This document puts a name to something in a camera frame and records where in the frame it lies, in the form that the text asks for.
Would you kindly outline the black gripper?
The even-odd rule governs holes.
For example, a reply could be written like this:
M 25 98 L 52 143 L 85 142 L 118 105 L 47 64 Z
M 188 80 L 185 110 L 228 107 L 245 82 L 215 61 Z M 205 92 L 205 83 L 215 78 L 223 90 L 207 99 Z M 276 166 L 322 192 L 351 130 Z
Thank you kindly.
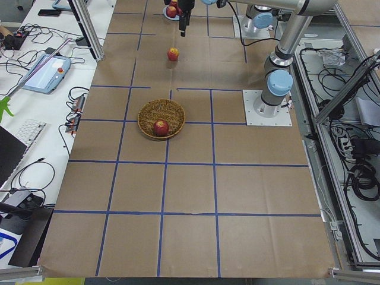
M 194 9 L 194 0 L 178 0 L 178 7 L 182 11 L 182 15 L 179 18 L 179 30 L 180 36 L 186 36 L 186 27 L 189 25 L 191 18 L 191 11 Z

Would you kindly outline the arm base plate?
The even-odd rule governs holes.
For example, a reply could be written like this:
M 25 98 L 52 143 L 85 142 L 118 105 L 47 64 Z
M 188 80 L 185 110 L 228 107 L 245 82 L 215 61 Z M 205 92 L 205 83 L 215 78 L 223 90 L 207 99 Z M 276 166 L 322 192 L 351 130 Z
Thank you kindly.
M 273 16 L 269 13 L 256 15 L 253 19 L 238 15 L 232 17 L 235 38 L 239 39 L 266 39 L 270 38 L 269 27 L 273 23 Z
M 247 126 L 292 127 L 292 119 L 286 97 L 278 106 L 266 105 L 261 90 L 242 90 Z

